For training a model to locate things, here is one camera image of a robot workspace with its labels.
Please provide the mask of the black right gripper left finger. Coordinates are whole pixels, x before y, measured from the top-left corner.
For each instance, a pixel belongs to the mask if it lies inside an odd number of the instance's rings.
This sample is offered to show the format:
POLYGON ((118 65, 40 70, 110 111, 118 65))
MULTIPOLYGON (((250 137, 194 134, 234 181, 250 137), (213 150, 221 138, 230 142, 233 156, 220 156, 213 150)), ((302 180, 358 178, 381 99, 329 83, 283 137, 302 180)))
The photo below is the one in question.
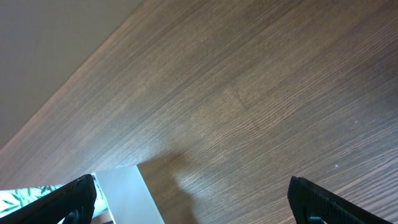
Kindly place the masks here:
POLYGON ((1 218, 8 224, 90 224, 96 201, 93 176, 85 174, 1 218))

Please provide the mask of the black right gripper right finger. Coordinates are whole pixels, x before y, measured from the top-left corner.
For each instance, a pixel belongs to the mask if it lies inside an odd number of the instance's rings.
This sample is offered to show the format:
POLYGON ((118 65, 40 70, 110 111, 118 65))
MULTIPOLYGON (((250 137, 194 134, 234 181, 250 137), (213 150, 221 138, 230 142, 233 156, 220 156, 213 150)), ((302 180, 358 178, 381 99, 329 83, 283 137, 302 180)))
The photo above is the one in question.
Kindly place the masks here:
POLYGON ((287 198, 300 224, 391 224, 303 177, 291 177, 287 198))

